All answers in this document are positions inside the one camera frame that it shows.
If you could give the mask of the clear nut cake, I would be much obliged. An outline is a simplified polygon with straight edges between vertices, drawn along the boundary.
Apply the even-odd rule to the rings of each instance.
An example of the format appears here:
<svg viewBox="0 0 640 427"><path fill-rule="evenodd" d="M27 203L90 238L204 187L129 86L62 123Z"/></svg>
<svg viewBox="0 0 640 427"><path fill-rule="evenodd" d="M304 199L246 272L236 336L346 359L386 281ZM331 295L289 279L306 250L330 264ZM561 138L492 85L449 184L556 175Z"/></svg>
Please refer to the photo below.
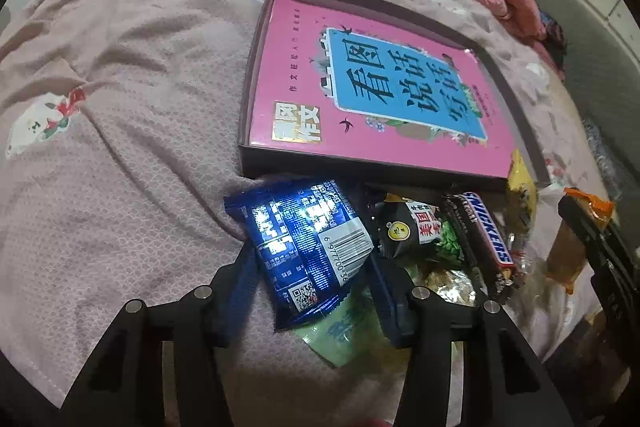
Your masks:
<svg viewBox="0 0 640 427"><path fill-rule="evenodd" d="M413 283L425 286L447 303L474 308L476 291L470 278L461 270L448 270L436 265L423 265L416 269Z"/></svg>

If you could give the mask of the yellow long snack bar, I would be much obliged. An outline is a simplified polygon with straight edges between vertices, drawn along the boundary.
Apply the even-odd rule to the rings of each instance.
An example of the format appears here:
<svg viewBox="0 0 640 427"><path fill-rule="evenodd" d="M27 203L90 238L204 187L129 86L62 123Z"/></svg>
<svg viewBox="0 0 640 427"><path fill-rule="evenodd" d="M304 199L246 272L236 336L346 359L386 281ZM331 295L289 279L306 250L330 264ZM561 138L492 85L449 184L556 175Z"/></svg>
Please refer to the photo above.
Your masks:
<svg viewBox="0 0 640 427"><path fill-rule="evenodd" d="M533 228L538 194L525 160L518 150L511 155L506 180L506 227L511 233L526 235Z"/></svg>

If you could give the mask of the Snickers bar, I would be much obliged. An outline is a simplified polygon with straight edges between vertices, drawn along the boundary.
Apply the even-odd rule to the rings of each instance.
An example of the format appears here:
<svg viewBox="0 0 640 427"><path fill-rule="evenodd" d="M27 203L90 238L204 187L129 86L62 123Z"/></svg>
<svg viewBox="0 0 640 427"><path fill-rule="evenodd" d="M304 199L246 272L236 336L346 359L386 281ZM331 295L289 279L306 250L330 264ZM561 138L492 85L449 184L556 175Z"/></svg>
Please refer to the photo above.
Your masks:
<svg viewBox="0 0 640 427"><path fill-rule="evenodd" d="M457 234L476 286L500 305L518 287L518 268L492 214L474 192L448 193L442 208Z"/></svg>

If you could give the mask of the green label pastry bag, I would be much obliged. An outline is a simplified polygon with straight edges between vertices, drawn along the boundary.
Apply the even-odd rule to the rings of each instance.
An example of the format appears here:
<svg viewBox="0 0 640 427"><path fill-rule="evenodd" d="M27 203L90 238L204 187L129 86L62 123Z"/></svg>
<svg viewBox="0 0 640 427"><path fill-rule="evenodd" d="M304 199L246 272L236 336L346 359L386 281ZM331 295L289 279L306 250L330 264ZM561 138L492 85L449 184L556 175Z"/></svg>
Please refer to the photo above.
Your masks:
<svg viewBox="0 0 640 427"><path fill-rule="evenodd" d="M345 299L318 322L300 326L295 335L329 366L371 366L375 371L397 373L407 357L383 335L369 286L358 284Z"/></svg>

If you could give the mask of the black green pea snack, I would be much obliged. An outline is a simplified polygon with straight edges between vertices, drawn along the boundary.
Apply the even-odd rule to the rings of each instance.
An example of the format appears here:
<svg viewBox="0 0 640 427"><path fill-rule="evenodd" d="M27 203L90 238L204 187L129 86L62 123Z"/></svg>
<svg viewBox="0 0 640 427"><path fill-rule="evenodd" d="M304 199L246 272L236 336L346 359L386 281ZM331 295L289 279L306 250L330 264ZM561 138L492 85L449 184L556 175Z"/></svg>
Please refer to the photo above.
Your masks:
<svg viewBox="0 0 640 427"><path fill-rule="evenodd" d="M410 257L455 270L462 267L456 231L437 206L387 194L375 205L373 216L384 257Z"/></svg>

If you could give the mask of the blue foil snack packet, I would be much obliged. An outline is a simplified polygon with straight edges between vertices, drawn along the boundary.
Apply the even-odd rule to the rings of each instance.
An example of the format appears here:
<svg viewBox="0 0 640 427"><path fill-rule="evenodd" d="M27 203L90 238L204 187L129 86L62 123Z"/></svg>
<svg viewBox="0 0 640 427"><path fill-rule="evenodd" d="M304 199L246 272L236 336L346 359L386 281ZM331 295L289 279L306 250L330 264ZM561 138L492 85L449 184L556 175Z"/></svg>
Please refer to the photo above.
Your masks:
<svg viewBox="0 0 640 427"><path fill-rule="evenodd" d="M325 317L374 249L350 195L334 180L297 179L227 196L262 265L278 331Z"/></svg>

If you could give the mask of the orange bread packet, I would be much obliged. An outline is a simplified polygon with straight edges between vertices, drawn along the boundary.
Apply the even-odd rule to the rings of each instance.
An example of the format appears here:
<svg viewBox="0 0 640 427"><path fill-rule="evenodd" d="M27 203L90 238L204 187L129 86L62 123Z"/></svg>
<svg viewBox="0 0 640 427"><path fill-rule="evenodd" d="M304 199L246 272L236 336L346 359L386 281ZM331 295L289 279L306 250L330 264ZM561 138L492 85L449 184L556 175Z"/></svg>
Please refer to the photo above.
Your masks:
<svg viewBox="0 0 640 427"><path fill-rule="evenodd" d="M578 190L565 187L563 196L570 196L585 211L587 217L603 231L612 220L614 202ZM546 275L560 284L567 295L574 293L575 283L587 264L586 247L565 220L556 233L554 243L547 258Z"/></svg>

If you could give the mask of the grey padded headboard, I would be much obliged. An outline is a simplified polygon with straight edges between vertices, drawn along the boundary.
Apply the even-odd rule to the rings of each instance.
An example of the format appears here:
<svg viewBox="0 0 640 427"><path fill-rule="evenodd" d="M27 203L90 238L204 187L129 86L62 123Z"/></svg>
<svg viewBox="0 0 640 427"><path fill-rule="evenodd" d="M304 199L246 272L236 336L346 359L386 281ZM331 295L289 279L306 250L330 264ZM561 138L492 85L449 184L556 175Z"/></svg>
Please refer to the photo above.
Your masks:
<svg viewBox="0 0 640 427"><path fill-rule="evenodd" d="M594 124L613 161L620 224L639 232L639 69L579 0L535 0L567 40L565 84L580 115Z"/></svg>

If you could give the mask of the dark colourful clothes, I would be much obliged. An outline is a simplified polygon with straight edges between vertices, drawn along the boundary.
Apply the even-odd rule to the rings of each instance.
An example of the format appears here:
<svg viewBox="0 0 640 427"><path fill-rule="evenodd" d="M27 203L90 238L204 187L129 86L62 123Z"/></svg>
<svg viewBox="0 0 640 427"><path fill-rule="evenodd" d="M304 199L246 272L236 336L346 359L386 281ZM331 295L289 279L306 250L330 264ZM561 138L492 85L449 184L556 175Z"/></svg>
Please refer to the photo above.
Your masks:
<svg viewBox="0 0 640 427"><path fill-rule="evenodd" d="M565 81L565 60L568 52L567 38L560 23L549 13L540 10L539 16L546 32L546 38L541 41L541 44L546 50L556 75L562 81Z"/></svg>

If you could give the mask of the pink patterned bed sheet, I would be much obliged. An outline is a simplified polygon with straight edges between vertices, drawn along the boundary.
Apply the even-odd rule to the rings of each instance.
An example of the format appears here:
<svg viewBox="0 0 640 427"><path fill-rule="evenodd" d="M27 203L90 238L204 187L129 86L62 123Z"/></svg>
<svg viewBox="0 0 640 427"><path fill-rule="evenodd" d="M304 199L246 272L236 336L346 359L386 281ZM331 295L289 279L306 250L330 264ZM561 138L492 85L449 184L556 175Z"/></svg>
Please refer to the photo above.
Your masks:
<svg viewBox="0 0 640 427"><path fill-rule="evenodd" d="M556 185L605 195L561 81L474 0L385 0L490 53ZM35 0L1 36L1 351L59 407L132 298L168 303L242 245L245 67L264 0Z"/></svg>

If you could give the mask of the dark shallow cardboard box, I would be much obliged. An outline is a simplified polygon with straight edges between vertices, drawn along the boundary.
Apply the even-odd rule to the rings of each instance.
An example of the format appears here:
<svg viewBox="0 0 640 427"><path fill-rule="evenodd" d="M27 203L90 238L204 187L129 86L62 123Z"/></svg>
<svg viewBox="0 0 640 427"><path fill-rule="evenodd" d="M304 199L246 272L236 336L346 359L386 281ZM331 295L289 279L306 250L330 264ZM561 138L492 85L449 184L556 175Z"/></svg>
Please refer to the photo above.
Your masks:
<svg viewBox="0 0 640 427"><path fill-rule="evenodd" d="M291 173L487 191L514 153L549 180L535 132L490 55L383 0L266 0L243 94L245 176Z"/></svg>

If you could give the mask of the pink and blue book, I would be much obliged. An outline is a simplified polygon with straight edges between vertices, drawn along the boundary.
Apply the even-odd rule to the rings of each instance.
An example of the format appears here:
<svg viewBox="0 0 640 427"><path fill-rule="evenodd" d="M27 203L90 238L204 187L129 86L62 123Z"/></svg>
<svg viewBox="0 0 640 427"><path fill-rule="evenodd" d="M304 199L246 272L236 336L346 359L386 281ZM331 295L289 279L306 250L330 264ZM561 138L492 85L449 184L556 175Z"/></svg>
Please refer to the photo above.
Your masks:
<svg viewBox="0 0 640 427"><path fill-rule="evenodd" d="M515 148L470 50L344 10L272 0L244 144L502 180Z"/></svg>

